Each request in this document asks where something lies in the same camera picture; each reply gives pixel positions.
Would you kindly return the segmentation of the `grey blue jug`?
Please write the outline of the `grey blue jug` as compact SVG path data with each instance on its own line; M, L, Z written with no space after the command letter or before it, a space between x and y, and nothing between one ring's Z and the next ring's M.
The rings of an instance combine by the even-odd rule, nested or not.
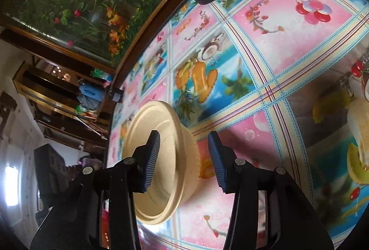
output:
M80 94L77 100L84 111L96 111L99 109L101 102L91 97Z

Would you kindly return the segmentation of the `colourful plastic tablecloth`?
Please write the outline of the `colourful plastic tablecloth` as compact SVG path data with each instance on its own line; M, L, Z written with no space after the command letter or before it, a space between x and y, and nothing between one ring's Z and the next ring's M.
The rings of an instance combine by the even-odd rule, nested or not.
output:
M336 249L368 208L368 171L347 124L368 101L368 0L186 1L128 65L114 109L107 163L123 158L138 110L165 101L199 149L199 185L165 223L140 224L144 249L221 249L233 196L218 187L207 136L256 167L284 167L318 212Z

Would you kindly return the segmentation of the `wooden wall shelf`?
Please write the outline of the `wooden wall shelf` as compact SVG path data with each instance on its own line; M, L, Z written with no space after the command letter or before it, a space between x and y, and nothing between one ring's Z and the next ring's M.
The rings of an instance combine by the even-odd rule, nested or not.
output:
M59 70L52 71L49 74L23 62L12 78L17 92L34 105L34 120L44 136L95 155L104 154L114 103L104 100L91 112L79 111L79 87L58 78Z

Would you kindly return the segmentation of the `small black table device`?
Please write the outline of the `small black table device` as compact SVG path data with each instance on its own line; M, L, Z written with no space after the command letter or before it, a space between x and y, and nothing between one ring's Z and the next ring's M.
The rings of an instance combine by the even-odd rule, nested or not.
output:
M124 98L124 89L112 88L109 91L109 99L116 103L122 103Z

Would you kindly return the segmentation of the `flower mural panel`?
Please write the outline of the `flower mural panel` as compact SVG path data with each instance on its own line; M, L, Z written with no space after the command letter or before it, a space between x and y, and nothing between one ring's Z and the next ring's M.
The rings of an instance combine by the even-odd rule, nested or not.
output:
M165 0L1 0L1 24L96 67L116 69Z

